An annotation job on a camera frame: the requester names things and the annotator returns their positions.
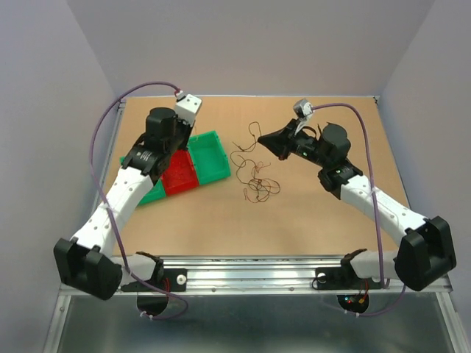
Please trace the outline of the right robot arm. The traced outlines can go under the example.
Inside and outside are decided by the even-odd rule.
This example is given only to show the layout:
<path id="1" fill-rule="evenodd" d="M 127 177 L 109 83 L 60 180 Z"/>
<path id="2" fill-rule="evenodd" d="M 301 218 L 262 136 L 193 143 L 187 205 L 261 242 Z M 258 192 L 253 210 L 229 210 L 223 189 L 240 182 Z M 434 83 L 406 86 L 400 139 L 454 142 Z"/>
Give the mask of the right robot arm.
<path id="1" fill-rule="evenodd" d="M 290 121 L 283 129 L 260 136 L 258 142 L 280 160 L 295 154 L 319 166 L 322 187 L 378 222 L 398 246 L 392 252 L 359 249 L 344 255 L 338 267 L 325 272 L 320 289 L 355 287 L 364 279 L 398 279 L 421 291 L 456 267 L 449 223 L 440 216 L 416 213 L 372 187 L 347 158 L 351 143 L 343 127 L 328 124 L 314 137 Z"/>

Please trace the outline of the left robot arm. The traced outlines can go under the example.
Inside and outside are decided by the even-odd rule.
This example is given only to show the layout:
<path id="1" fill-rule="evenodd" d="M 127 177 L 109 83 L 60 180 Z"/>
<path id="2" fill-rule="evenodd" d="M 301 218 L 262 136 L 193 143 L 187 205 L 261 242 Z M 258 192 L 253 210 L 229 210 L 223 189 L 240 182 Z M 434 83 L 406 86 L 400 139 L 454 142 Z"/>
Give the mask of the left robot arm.
<path id="1" fill-rule="evenodd" d="M 110 259 L 120 231 L 142 198 L 169 168 L 176 151 L 188 145 L 198 102 L 173 108 L 156 107 L 146 128 L 124 158 L 117 177 L 87 222 L 68 240 L 59 239 L 53 253 L 61 282 L 101 300 L 108 300 L 122 283 L 127 263 Z"/>

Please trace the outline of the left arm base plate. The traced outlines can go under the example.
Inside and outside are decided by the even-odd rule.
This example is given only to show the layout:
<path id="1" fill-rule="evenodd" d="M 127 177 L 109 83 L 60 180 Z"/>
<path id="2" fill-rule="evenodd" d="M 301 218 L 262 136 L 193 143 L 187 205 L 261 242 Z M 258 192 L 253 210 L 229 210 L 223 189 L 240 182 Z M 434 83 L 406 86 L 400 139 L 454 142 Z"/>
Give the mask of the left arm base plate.
<path id="1" fill-rule="evenodd" d="M 146 282 L 161 290 L 182 293 L 186 291 L 187 278 L 188 271 L 186 268 L 161 268 L 161 274 L 153 275 Z M 125 293 L 150 292 L 152 289 L 134 279 L 131 283 L 122 285 L 121 291 Z"/>

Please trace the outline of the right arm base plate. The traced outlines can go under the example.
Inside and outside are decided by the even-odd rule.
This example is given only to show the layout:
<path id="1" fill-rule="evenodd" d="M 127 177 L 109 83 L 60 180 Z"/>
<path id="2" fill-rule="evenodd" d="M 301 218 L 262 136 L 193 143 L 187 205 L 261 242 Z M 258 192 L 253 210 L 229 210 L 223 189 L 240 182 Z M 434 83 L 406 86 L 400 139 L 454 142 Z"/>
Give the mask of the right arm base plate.
<path id="1" fill-rule="evenodd" d="M 317 268 L 311 287 L 314 290 L 381 289 L 379 282 L 374 282 L 371 278 L 361 279 L 352 270 L 344 270 L 341 267 Z"/>

